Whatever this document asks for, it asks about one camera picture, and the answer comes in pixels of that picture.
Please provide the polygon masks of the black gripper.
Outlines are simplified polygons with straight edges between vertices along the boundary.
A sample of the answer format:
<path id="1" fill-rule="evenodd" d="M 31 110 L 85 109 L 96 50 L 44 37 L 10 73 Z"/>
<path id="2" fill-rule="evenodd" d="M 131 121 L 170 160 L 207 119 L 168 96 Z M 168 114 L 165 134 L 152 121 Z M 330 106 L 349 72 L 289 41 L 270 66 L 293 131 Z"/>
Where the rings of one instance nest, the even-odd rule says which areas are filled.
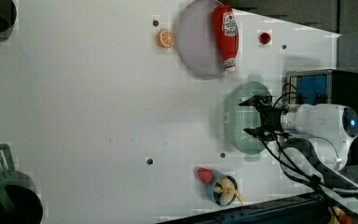
<path id="1" fill-rule="evenodd" d="M 275 139 L 274 132 L 283 131 L 281 122 L 283 109 L 271 106 L 271 102 L 272 97 L 270 95 L 255 95 L 240 103 L 240 106 L 262 106 L 259 111 L 261 127 L 244 129 L 246 133 L 260 141 L 273 141 Z"/>

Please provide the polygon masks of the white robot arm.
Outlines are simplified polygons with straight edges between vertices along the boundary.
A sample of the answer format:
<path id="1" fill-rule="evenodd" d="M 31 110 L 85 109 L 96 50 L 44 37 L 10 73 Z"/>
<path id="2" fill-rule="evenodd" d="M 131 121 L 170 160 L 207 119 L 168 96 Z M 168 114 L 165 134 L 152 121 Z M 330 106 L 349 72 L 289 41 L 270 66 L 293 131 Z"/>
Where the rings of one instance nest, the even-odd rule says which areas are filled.
<path id="1" fill-rule="evenodd" d="M 358 184 L 342 175 L 349 151 L 358 138 L 358 115 L 345 105 L 285 105 L 256 95 L 241 103 L 257 111 L 261 124 L 244 131 L 263 144 L 277 144 L 273 157 L 291 180 L 321 193 L 358 216 Z"/>

